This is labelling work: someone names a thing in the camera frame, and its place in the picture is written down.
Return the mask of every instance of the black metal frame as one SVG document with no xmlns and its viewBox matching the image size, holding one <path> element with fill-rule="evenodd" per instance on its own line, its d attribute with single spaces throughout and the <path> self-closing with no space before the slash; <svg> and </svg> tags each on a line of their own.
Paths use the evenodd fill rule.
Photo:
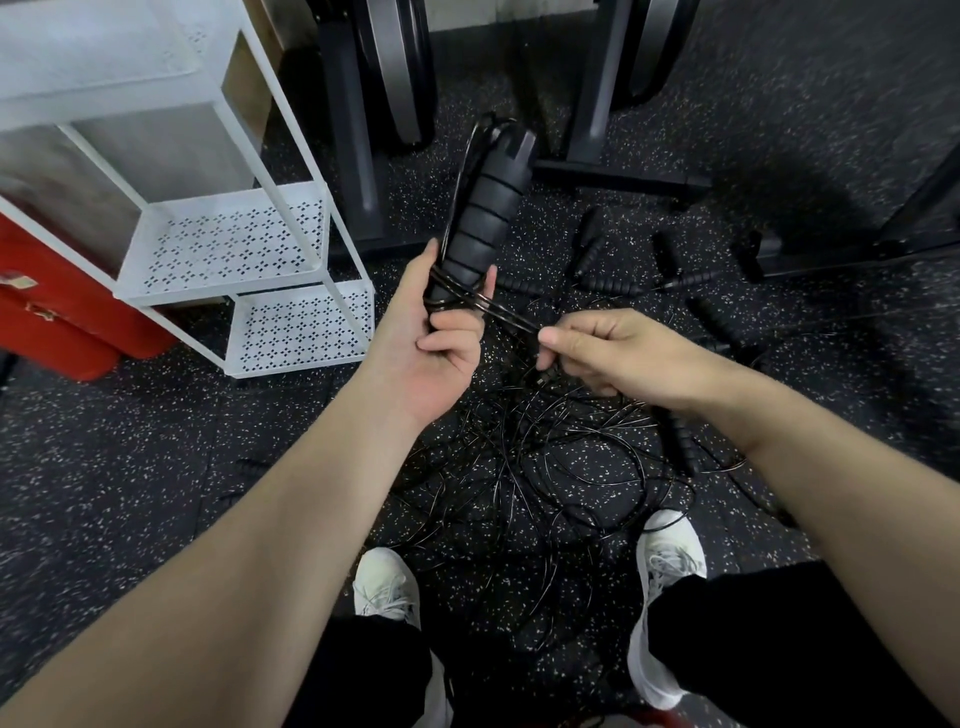
<svg viewBox="0 0 960 728">
<path fill-rule="evenodd" d="M 344 217 L 353 244 L 364 260 L 416 255 L 436 233 L 402 236 L 390 230 L 384 212 L 386 159 L 371 144 L 352 24 L 345 14 L 317 15 L 316 19 L 326 92 L 330 99 L 336 99 L 329 105 L 330 123 Z M 331 262 L 349 261 L 343 246 L 331 247 L 329 257 Z"/>
<path fill-rule="evenodd" d="M 672 197 L 684 204 L 703 199 L 709 177 L 617 169 L 599 164 L 607 135 L 624 37 L 635 0 L 599 0 L 592 41 L 564 159 L 538 159 L 534 179 L 561 187 L 597 187 Z M 353 27 L 345 12 L 323 11 L 311 3 L 324 58 L 344 217 L 353 243 L 365 260 L 415 255 L 435 231 L 404 237 L 393 234 L 384 214 L 385 158 L 371 145 Z M 331 249 L 332 261 L 347 260 L 346 248 Z"/>
<path fill-rule="evenodd" d="M 538 160 L 534 164 L 534 179 L 559 186 L 663 195 L 692 204 L 710 191 L 709 177 L 617 169 L 599 164 L 634 2 L 599 0 L 565 159 Z M 632 65 L 634 60 L 626 61 Z"/>
<path fill-rule="evenodd" d="M 960 253 L 960 231 L 916 232 L 917 223 L 960 184 L 960 144 L 954 147 L 903 206 L 877 231 L 833 234 L 840 245 L 807 253 L 784 253 L 774 231 L 757 232 L 756 265 L 763 279 L 801 276 L 836 268 L 875 266 L 917 257 Z"/>
</svg>

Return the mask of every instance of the finger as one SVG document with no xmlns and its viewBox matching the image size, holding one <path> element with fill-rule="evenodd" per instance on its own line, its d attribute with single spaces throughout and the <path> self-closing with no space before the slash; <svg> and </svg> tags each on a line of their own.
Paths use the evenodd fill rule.
<svg viewBox="0 0 960 728">
<path fill-rule="evenodd" d="M 480 341 L 475 333 L 461 328 L 428 333 L 417 340 L 417 348 L 422 352 L 446 352 L 470 367 L 480 362 Z"/>
<path fill-rule="evenodd" d="M 537 371 L 542 372 L 544 369 L 549 369 L 556 360 L 556 352 L 552 352 L 546 347 L 540 347 L 537 352 Z"/>
<path fill-rule="evenodd" d="M 580 379 L 586 379 L 588 376 L 597 376 L 597 373 L 593 369 L 567 356 L 560 357 L 560 364 L 564 368 L 564 371 L 570 376 L 576 376 Z"/>
<path fill-rule="evenodd" d="M 487 269 L 487 275 L 484 277 L 483 290 L 481 293 L 487 298 L 493 298 L 493 292 L 496 290 L 496 266 L 492 265 Z"/>
<path fill-rule="evenodd" d="M 618 394 L 616 388 L 602 376 L 585 376 L 583 380 L 584 384 L 589 387 L 590 391 L 595 395 L 600 395 L 600 397 L 615 397 Z"/>
<path fill-rule="evenodd" d="M 407 263 L 403 278 L 396 287 L 394 298 L 423 298 L 426 286 L 430 282 L 430 268 L 437 262 L 439 247 L 437 238 L 430 238 L 423 252 Z"/>
<path fill-rule="evenodd" d="M 477 339 L 483 335 L 483 319 L 478 311 L 467 308 L 449 308 L 430 315 L 430 324 L 437 330 L 461 328 L 473 331 Z"/>
<path fill-rule="evenodd" d="M 544 327 L 537 338 L 547 349 L 585 364 L 596 372 L 607 371 L 615 358 L 612 342 L 573 328 Z"/>
<path fill-rule="evenodd" d="M 624 321 L 643 314 L 632 308 L 616 308 L 610 311 L 574 311 L 557 322 L 557 328 L 580 331 L 599 339 L 615 339 Z"/>
</svg>

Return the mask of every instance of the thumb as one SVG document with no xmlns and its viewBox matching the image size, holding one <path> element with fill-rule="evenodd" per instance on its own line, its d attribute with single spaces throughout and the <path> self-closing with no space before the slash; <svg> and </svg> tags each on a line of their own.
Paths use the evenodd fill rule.
<svg viewBox="0 0 960 728">
<path fill-rule="evenodd" d="M 396 287 L 395 297 L 422 298 L 423 292 L 430 282 L 430 268 L 437 261 L 439 248 L 437 238 L 431 238 L 423 252 L 407 263 L 406 270 L 403 271 L 403 277 Z"/>
<path fill-rule="evenodd" d="M 586 364 L 597 372 L 607 371 L 614 356 L 612 342 L 572 328 L 544 327 L 537 338 L 547 349 Z"/>
</svg>

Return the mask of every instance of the person's left hand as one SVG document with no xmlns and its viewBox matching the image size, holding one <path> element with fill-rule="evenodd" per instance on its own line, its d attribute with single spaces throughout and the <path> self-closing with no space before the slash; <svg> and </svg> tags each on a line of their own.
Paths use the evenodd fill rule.
<svg viewBox="0 0 960 728">
<path fill-rule="evenodd" d="M 427 317 L 423 293 L 438 248 L 436 239 L 431 240 L 407 265 L 357 372 L 388 400 L 384 405 L 402 408 L 419 429 L 443 415 L 467 390 L 480 363 L 484 331 L 483 317 L 472 309 L 451 308 Z M 493 296 L 495 282 L 496 268 L 491 266 L 485 296 Z"/>
</svg>

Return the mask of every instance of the white metal shelf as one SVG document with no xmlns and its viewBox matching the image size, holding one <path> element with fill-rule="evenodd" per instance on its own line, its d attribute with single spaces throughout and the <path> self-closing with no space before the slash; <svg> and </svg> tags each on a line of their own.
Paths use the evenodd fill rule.
<svg viewBox="0 0 960 728">
<path fill-rule="evenodd" d="M 224 96 L 239 35 L 311 182 L 277 185 Z M 113 280 L 3 197 L 0 212 L 228 375 L 364 357 L 373 333 L 373 286 L 242 0 L 0 0 L 0 68 L 0 131 L 56 124 L 140 209 L 140 218 Z M 200 103 L 211 105 L 258 189 L 148 204 L 71 124 Z M 331 222 L 360 280 L 330 277 Z M 215 296 L 230 296 L 235 305 L 226 358 L 152 308 Z"/>
<path fill-rule="evenodd" d="M 177 303 L 317 283 L 329 210 L 314 182 L 278 186 L 321 260 L 310 265 L 263 189 L 147 205 L 114 295 L 134 305 Z"/>
<path fill-rule="evenodd" d="M 211 103 L 242 16 L 230 0 L 0 2 L 0 131 Z"/>
<path fill-rule="evenodd" d="M 371 283 L 348 280 L 335 285 L 372 336 Z M 224 372 L 240 378 L 349 364 L 362 360 L 367 346 L 325 285 L 250 294 L 236 299 Z"/>
</svg>

